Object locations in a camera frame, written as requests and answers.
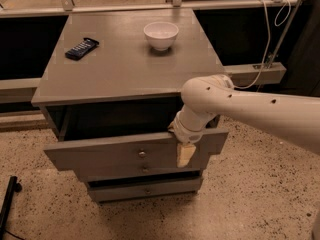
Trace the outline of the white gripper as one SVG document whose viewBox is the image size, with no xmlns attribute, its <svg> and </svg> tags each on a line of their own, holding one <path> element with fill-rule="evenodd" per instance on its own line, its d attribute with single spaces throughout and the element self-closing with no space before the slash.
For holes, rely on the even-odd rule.
<svg viewBox="0 0 320 240">
<path fill-rule="evenodd" d="M 186 167 L 193 157 L 197 143 L 203 136 L 206 125 L 215 118 L 212 113 L 194 112 L 184 105 L 167 127 L 181 142 L 177 144 L 177 167 Z"/>
</svg>

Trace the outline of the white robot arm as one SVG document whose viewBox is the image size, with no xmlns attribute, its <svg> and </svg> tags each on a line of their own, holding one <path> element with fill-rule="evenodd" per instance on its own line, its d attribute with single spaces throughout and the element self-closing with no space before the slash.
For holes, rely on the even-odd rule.
<svg viewBox="0 0 320 240">
<path fill-rule="evenodd" d="M 181 89 L 182 109 L 169 129 L 178 140 L 177 166 L 187 166 L 209 121 L 224 115 L 320 154 L 320 99 L 237 91 L 226 75 L 188 80 Z"/>
</svg>

